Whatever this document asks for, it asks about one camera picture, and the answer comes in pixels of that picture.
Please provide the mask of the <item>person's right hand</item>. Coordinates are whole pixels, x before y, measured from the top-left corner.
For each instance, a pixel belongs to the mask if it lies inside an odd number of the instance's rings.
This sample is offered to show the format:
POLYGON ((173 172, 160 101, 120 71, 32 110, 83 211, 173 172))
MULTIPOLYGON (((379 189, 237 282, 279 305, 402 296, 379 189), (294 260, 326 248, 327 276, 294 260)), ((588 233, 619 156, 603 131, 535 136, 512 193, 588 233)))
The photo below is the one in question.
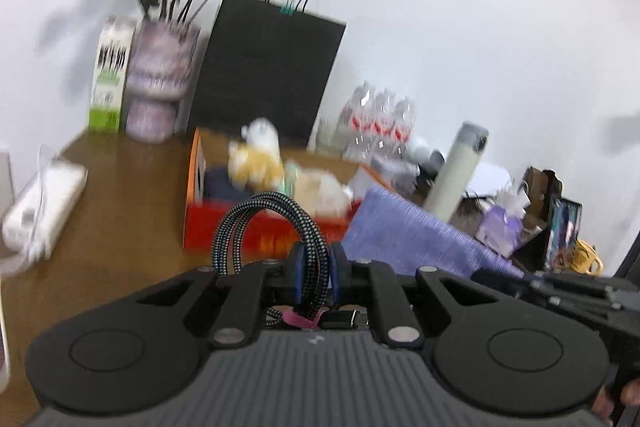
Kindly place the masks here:
POLYGON ((591 408, 591 412, 604 421, 608 426, 614 426, 614 410, 617 404, 624 405, 625 407, 638 407, 640 404, 640 383, 638 379, 634 379, 623 387, 620 392, 620 396, 616 399, 612 398, 612 395, 602 388, 594 401, 591 408))

